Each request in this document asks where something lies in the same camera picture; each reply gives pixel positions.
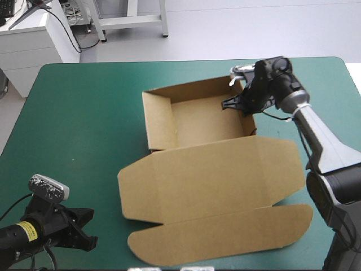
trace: yellow label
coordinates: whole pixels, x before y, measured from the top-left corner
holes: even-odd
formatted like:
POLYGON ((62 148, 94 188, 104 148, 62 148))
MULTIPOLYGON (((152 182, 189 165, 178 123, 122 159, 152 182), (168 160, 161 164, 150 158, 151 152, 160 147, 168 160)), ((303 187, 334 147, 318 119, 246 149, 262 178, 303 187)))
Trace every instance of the yellow label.
POLYGON ((22 222, 16 223, 16 225, 19 225, 20 227, 22 227, 25 230, 25 232, 27 233, 29 242, 38 239, 38 234, 37 234, 34 226, 32 224, 30 224, 29 222, 22 221, 22 222))

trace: green table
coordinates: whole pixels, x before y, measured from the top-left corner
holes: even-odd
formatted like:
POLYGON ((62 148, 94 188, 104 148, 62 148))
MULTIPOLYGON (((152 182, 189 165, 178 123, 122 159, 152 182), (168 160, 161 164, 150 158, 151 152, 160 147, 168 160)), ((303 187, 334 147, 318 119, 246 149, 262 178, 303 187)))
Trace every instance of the green table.
MULTIPOLYGON (((151 88, 227 75, 235 64, 255 60, 51 64, 43 67, 0 157, 0 209, 28 193, 29 178, 40 173, 71 188, 68 207, 90 207, 95 217, 85 231, 99 237, 91 252, 54 248, 60 269, 125 269, 146 266, 126 239, 149 224, 123 218, 118 171, 149 154, 141 92, 151 88)), ((342 60, 299 58, 294 72, 311 94, 314 110, 351 147, 361 150, 361 98, 342 60)), ((269 112, 283 116, 275 109, 269 112)), ((258 134, 292 139, 306 155, 293 123, 256 116, 258 134)), ((306 189, 284 203, 313 203, 306 189)), ((16 222, 26 202, 0 226, 16 222)), ((222 269, 320 269, 333 232, 315 209, 307 233, 281 250, 251 253, 192 265, 222 269)), ((44 253, 37 266, 50 267, 44 253)), ((29 261, 14 268, 29 268, 29 261)))

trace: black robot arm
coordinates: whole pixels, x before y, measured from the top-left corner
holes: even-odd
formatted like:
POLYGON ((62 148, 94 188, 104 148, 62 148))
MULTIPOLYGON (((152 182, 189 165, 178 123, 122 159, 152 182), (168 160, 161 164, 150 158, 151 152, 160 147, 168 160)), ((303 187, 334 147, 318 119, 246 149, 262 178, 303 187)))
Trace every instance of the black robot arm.
POLYGON ((235 66, 232 83, 245 80, 242 93, 222 102, 223 109, 244 115, 275 105, 292 114, 301 139, 312 154, 306 185, 312 200, 335 236, 323 270, 361 270, 361 153, 344 145, 309 104, 310 96, 293 74, 289 59, 279 56, 254 65, 235 66))
POLYGON ((43 250, 49 253, 52 246, 85 251, 95 248, 97 237, 82 231, 93 218, 93 209, 61 205, 69 188, 46 176, 34 175, 29 188, 33 196, 20 222, 0 229, 0 271, 43 250))

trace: white cabinet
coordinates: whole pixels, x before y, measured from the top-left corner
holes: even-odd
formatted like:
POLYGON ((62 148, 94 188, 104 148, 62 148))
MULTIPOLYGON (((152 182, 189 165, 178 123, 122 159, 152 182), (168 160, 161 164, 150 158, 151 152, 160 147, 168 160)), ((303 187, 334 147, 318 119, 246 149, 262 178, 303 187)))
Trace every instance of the white cabinet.
MULTIPOLYGON (((15 11, 23 0, 17 0, 15 11)), ((74 36, 58 0, 48 4, 66 27, 73 43, 74 36)), ((16 16, 0 27, 0 68, 22 97, 27 97, 40 68, 49 63, 77 63, 80 54, 75 51, 66 32, 55 17, 38 10, 16 27, 9 26, 16 16)))

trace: cardboard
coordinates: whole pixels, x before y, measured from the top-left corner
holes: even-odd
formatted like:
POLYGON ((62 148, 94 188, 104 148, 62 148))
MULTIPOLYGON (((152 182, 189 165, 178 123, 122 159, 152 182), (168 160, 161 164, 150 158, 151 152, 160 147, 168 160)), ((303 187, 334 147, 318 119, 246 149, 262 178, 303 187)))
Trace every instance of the cardboard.
POLYGON ((251 115, 222 110, 221 101, 241 88, 228 76, 143 92, 150 150, 196 146, 256 134, 251 115))
POLYGON ((222 110, 229 77, 143 93, 147 157, 118 175, 123 215, 158 224, 128 238, 152 265, 280 248, 310 225, 305 204, 273 207, 305 185, 292 141, 256 136, 252 116, 222 110))
POLYGON ((163 224, 128 239, 153 265, 284 247, 312 218, 307 205, 272 207, 305 184, 292 141, 251 136, 153 152, 118 179, 123 215, 163 224))
POLYGON ((304 234, 311 218, 312 208, 305 204, 266 207, 136 231, 128 244, 146 263, 180 265, 282 248, 304 234))

